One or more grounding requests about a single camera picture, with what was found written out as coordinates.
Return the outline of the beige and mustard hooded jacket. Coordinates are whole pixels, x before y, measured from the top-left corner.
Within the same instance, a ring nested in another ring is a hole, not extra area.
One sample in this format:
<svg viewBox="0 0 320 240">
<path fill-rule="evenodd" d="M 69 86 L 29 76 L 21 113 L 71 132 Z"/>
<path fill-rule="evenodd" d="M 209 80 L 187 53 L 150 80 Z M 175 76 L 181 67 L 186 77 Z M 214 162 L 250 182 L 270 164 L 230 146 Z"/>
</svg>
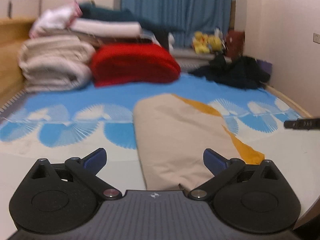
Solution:
<svg viewBox="0 0 320 240">
<path fill-rule="evenodd" d="M 218 110 L 174 94 L 138 101 L 133 124 L 149 191 L 190 191 L 210 180 L 213 175 L 203 163 L 207 148 L 247 164 L 259 164 L 265 158 L 229 131 Z"/>
</svg>

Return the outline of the black clothes pile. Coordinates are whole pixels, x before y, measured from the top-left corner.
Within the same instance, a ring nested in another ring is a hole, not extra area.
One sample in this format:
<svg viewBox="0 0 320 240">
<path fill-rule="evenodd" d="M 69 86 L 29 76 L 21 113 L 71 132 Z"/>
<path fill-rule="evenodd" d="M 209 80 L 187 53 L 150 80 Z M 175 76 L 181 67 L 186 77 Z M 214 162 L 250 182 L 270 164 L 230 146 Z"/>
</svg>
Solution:
<svg viewBox="0 0 320 240">
<path fill-rule="evenodd" d="M 256 59 L 247 56 L 228 63 L 223 55 L 218 55 L 207 65 L 188 73 L 239 89 L 258 89 L 271 78 L 271 75 L 258 65 Z"/>
</svg>

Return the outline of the blue patterned bed sheet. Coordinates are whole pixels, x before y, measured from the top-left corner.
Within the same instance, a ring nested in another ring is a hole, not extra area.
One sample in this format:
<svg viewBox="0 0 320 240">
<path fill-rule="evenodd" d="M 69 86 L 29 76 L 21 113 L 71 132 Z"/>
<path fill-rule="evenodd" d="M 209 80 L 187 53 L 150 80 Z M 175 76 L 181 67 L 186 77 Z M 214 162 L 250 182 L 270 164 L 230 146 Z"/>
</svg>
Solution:
<svg viewBox="0 0 320 240">
<path fill-rule="evenodd" d="M 319 131 L 285 129 L 302 113 L 264 89 L 236 89 L 183 74 L 169 84 L 129 83 L 59 93 L 18 93 L 1 110 L 1 239 L 16 228 L 9 201 L 39 158 L 62 163 L 107 151 L 99 177 L 120 191 L 143 190 L 132 110 L 141 99 L 171 93 L 221 112 L 242 142 L 273 160 L 294 189 L 302 216 L 319 199 Z"/>
</svg>

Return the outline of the purple box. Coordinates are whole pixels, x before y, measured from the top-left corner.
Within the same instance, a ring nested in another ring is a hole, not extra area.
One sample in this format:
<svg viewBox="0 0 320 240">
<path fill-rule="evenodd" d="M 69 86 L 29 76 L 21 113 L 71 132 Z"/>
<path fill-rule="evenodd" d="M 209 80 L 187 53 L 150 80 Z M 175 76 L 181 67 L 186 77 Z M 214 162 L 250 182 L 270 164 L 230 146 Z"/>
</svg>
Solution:
<svg viewBox="0 0 320 240">
<path fill-rule="evenodd" d="M 264 72 L 266 72 L 269 75 L 272 75 L 272 63 L 264 60 L 257 60 L 257 64 Z"/>
</svg>

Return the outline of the red folded blanket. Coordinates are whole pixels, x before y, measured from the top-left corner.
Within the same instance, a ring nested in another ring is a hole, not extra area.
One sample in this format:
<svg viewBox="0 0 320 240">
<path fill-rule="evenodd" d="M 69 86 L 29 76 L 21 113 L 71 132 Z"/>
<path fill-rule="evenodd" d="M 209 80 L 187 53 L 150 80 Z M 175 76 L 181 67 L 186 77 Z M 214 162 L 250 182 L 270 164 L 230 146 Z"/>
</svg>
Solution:
<svg viewBox="0 0 320 240">
<path fill-rule="evenodd" d="M 90 69 L 95 87 L 131 82 L 171 83 L 181 68 L 170 53 L 154 44 L 108 44 L 93 55 Z"/>
</svg>

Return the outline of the white folded quilt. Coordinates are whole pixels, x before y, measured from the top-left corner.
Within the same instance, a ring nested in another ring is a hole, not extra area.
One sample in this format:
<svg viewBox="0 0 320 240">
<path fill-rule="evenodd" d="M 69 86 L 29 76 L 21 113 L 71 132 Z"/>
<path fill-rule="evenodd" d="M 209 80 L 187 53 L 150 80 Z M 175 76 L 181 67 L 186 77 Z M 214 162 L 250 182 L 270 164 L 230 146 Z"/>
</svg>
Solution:
<svg viewBox="0 0 320 240">
<path fill-rule="evenodd" d="M 76 36 L 26 40 L 18 54 L 25 91 L 34 93 L 85 87 L 92 79 L 88 65 L 94 54 L 95 48 Z"/>
</svg>

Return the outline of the dark red cushion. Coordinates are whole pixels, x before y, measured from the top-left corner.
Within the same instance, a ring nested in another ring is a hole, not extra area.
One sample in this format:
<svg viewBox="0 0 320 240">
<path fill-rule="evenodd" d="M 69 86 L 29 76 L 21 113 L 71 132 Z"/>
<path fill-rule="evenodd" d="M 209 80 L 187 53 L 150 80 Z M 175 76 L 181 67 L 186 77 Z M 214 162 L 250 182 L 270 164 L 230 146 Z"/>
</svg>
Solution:
<svg viewBox="0 0 320 240">
<path fill-rule="evenodd" d="M 225 37 L 226 56 L 232 61 L 243 55 L 245 47 L 245 32 L 229 30 Z"/>
</svg>

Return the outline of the yellow plush toys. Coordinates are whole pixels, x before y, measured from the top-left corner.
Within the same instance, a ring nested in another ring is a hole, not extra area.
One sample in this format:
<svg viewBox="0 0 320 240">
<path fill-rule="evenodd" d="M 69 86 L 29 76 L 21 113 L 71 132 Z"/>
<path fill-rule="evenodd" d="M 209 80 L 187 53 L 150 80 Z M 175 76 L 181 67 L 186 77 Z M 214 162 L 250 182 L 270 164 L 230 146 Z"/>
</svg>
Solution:
<svg viewBox="0 0 320 240">
<path fill-rule="evenodd" d="M 193 36 L 192 46 L 196 54 L 210 54 L 223 52 L 222 40 L 216 35 L 204 34 L 196 31 Z"/>
</svg>

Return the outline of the dark patterned folded blanket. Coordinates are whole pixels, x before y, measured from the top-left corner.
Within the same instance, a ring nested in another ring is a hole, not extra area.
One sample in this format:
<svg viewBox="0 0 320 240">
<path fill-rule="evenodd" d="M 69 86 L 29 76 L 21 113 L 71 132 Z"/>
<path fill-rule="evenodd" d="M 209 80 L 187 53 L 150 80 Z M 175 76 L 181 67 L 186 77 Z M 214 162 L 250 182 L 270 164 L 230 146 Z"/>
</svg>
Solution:
<svg viewBox="0 0 320 240">
<path fill-rule="evenodd" d="M 73 35 L 78 37 L 80 41 L 85 41 L 94 47 L 101 47 L 110 43 L 153 44 L 152 39 L 148 37 L 100 37 L 93 34 L 71 31 L 69 29 L 40 29 L 38 32 L 30 33 L 31 37 L 46 37 L 55 35 Z"/>
</svg>

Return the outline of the white and pink folded cloth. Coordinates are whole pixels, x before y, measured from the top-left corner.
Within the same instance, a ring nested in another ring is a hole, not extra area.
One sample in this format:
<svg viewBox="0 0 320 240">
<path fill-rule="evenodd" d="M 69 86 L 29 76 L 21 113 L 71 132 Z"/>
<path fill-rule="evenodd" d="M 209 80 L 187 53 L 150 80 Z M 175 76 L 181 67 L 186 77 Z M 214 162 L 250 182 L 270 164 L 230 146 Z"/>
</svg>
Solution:
<svg viewBox="0 0 320 240">
<path fill-rule="evenodd" d="M 29 37 L 39 37 L 44 29 L 66 29 L 81 15 L 82 11 L 76 0 L 53 10 L 48 9 L 33 23 Z"/>
</svg>

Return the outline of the wooden headboard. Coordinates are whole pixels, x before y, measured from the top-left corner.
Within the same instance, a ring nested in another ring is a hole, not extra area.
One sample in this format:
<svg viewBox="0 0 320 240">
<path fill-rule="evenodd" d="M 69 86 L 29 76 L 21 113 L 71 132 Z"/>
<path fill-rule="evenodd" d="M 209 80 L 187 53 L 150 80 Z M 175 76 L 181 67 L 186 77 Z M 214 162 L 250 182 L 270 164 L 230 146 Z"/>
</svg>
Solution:
<svg viewBox="0 0 320 240">
<path fill-rule="evenodd" d="M 23 89 L 24 77 L 17 63 L 18 52 L 35 22 L 34 18 L 1 19 L 1 105 Z"/>
</svg>

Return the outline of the dark teal shark plush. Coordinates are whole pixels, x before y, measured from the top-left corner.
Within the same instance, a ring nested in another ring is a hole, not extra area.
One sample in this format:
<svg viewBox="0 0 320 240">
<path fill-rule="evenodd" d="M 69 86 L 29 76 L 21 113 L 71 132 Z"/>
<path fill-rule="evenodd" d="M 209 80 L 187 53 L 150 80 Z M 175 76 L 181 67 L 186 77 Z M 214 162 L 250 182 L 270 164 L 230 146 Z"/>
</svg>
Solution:
<svg viewBox="0 0 320 240">
<path fill-rule="evenodd" d="M 128 9 L 125 10 L 110 10 L 104 7 L 97 7 L 95 4 L 86 2 L 79 5 L 82 11 L 82 18 L 106 22 L 138 22 L 140 26 L 152 32 L 160 43 L 160 45 L 169 50 L 169 33 L 184 33 L 182 27 L 177 27 L 168 24 L 154 23 L 145 18 L 134 15 Z"/>
</svg>

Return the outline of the blue curtain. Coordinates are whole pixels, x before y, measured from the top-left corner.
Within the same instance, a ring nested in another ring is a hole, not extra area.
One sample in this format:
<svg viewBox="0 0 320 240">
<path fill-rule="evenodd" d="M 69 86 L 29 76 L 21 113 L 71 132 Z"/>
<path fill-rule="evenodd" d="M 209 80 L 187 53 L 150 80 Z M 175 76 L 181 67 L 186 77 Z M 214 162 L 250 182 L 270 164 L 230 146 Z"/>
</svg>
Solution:
<svg viewBox="0 0 320 240">
<path fill-rule="evenodd" d="M 176 27 L 175 45 L 191 45 L 196 31 L 214 33 L 219 28 L 227 33 L 232 0 L 121 0 L 121 8 L 135 16 L 160 24 Z"/>
</svg>

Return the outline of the wooden bed frame edge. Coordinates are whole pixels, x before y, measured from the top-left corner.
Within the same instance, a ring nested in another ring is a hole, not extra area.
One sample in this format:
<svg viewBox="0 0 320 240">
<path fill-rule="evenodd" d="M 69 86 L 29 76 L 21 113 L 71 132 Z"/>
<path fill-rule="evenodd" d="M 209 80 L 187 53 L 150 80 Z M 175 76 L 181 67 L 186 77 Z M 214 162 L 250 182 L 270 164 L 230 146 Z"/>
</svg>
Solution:
<svg viewBox="0 0 320 240">
<path fill-rule="evenodd" d="M 286 103 L 289 107 L 294 109 L 300 116 L 303 118 L 313 118 L 313 116 L 306 111 L 303 107 L 301 107 L 298 103 L 294 102 L 292 99 L 290 99 L 285 94 L 281 93 L 280 91 L 276 90 L 274 87 L 270 85 L 265 85 L 264 89 L 274 96 L 278 97 L 280 100 L 282 100 L 284 103 Z"/>
</svg>

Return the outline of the wall switch plates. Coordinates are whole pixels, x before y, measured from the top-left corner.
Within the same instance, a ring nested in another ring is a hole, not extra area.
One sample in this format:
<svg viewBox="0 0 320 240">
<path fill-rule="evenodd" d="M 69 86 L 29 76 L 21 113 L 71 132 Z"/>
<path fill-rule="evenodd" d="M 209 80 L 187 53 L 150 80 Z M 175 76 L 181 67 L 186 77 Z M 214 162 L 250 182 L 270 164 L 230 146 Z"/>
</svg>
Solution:
<svg viewBox="0 0 320 240">
<path fill-rule="evenodd" d="M 313 34 L 313 42 L 320 44 L 320 35 L 317 33 Z"/>
</svg>

